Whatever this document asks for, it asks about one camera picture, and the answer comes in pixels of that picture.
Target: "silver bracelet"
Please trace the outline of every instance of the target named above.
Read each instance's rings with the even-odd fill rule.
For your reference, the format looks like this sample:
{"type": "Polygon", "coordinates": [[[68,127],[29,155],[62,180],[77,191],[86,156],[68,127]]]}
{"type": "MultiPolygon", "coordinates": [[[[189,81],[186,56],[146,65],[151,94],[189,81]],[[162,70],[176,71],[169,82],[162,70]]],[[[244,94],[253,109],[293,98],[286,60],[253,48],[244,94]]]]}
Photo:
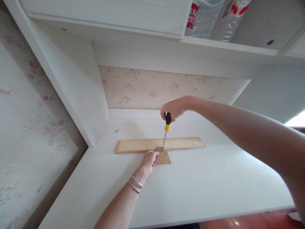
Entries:
{"type": "Polygon", "coordinates": [[[140,182],[136,178],[134,178],[134,176],[131,176],[131,177],[140,185],[141,188],[143,188],[142,185],[140,184],[140,182]]]}
{"type": "Polygon", "coordinates": [[[140,191],[138,189],[136,189],[136,187],[130,182],[130,180],[128,180],[128,183],[133,187],[133,189],[139,194],[140,191]]]}

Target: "hand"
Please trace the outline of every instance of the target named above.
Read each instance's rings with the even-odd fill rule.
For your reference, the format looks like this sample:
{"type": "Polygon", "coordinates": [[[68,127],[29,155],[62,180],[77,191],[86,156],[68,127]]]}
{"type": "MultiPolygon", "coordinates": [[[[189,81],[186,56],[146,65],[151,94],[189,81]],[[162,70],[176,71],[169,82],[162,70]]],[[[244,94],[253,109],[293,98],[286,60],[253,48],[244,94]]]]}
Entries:
{"type": "Polygon", "coordinates": [[[149,175],[151,175],[153,168],[157,165],[157,155],[159,155],[159,152],[155,150],[149,150],[144,154],[140,167],[144,168],[149,175]]]}
{"type": "Polygon", "coordinates": [[[165,120],[165,112],[169,112],[171,113],[172,122],[176,121],[178,117],[183,115],[184,112],[188,110],[186,106],[190,99],[190,96],[184,96],[180,99],[166,103],[160,111],[162,119],[165,120]]]}

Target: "water bottle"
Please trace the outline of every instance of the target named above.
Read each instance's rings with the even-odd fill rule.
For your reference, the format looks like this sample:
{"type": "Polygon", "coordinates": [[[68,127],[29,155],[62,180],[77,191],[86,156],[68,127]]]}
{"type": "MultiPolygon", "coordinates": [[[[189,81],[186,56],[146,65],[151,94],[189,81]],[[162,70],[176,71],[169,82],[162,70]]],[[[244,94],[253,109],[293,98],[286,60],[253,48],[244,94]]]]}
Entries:
{"type": "Polygon", "coordinates": [[[191,36],[208,39],[224,0],[198,0],[200,3],[191,36]]]}
{"type": "Polygon", "coordinates": [[[190,10],[190,15],[188,16],[186,29],[185,29],[185,36],[191,36],[192,30],[195,25],[196,18],[198,16],[198,9],[199,9],[200,2],[198,0],[193,0],[192,7],[190,10]]]}
{"type": "Polygon", "coordinates": [[[242,16],[245,14],[251,0],[235,0],[228,15],[226,25],[216,40],[230,42],[238,25],[241,22],[242,16]]]}

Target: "white desk surface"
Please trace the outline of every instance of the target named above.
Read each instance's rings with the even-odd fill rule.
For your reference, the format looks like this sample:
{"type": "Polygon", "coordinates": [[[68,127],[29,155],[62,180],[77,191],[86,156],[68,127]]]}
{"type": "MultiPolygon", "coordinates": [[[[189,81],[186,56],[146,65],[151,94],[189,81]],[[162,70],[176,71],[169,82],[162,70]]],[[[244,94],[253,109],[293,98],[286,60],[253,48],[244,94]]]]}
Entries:
{"type": "MultiPolygon", "coordinates": [[[[118,140],[163,138],[165,122],[110,119],[57,197],[40,229],[93,228],[140,165],[143,154],[115,155],[118,140]]],[[[130,228],[157,228],[293,207],[281,177],[207,120],[177,120],[172,137],[199,136],[206,148],[168,152],[135,207],[130,228]]]]}

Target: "cabinet door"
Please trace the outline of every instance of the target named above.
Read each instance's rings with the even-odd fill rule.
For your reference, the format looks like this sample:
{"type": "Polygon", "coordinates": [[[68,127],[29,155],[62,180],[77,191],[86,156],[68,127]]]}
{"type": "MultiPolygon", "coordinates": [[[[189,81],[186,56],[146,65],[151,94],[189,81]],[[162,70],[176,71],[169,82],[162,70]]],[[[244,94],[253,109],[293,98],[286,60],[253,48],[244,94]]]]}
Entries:
{"type": "Polygon", "coordinates": [[[29,17],[183,39],[192,0],[21,0],[29,17]]]}

